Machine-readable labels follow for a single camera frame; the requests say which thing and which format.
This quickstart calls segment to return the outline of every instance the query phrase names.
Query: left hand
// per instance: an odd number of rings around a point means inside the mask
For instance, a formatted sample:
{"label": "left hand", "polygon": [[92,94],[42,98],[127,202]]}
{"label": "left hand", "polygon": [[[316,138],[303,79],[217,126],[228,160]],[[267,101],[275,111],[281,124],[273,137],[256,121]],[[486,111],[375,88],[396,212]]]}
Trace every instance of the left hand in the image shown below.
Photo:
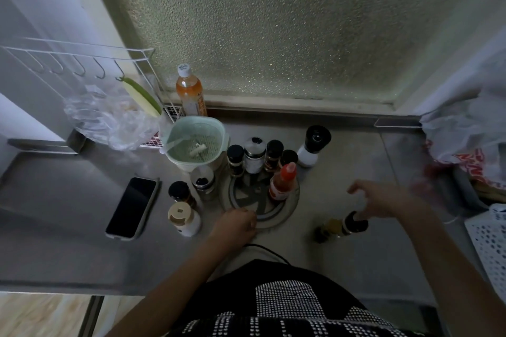
{"label": "left hand", "polygon": [[241,249],[256,235],[256,213],[245,208],[231,209],[221,215],[208,241],[225,254]]}

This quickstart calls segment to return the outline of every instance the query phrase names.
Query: smartphone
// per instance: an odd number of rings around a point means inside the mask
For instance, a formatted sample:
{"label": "smartphone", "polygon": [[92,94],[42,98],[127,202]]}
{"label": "smartphone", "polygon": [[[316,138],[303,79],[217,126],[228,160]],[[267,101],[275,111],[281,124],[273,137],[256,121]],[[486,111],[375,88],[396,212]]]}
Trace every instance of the smartphone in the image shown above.
{"label": "smartphone", "polygon": [[130,180],[105,230],[110,238],[130,241],[141,234],[155,200],[160,179],[134,177]]}

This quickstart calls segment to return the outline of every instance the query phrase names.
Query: person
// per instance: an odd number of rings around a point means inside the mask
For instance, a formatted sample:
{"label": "person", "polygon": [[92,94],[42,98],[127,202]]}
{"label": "person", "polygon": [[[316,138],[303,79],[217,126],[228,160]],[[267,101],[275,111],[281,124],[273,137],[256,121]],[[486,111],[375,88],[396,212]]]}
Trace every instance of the person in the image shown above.
{"label": "person", "polygon": [[[407,232],[454,337],[506,335],[506,306],[445,232],[422,199],[401,187],[356,180],[367,198],[361,219],[394,217]],[[282,263],[254,260],[206,283],[218,265],[253,239],[256,216],[225,212],[176,272],[150,292],[107,337],[197,335],[411,336],[370,313],[330,279]]]}

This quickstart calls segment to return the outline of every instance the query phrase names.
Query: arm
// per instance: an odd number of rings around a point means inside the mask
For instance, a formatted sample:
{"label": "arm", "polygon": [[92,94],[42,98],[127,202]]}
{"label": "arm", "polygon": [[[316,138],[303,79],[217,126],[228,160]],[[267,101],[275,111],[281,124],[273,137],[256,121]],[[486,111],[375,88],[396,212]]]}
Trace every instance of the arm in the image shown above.
{"label": "arm", "polygon": [[159,337],[166,334],[193,293],[207,281],[225,257],[255,236],[255,226],[254,212],[225,212],[195,254],[149,292],[106,337]]}
{"label": "arm", "polygon": [[455,337],[506,333],[506,305],[465,258],[426,202],[404,188],[373,181],[357,180],[348,193],[357,190],[367,197],[362,219],[395,217],[400,222]]}

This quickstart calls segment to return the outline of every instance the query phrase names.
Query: red bottle cap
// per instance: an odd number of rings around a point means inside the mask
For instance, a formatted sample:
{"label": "red bottle cap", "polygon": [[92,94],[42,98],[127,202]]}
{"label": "red bottle cap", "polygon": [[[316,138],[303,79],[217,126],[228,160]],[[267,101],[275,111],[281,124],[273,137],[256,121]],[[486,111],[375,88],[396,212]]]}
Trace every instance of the red bottle cap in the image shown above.
{"label": "red bottle cap", "polygon": [[297,176],[297,164],[293,161],[281,168],[281,178],[283,180],[293,180]]}

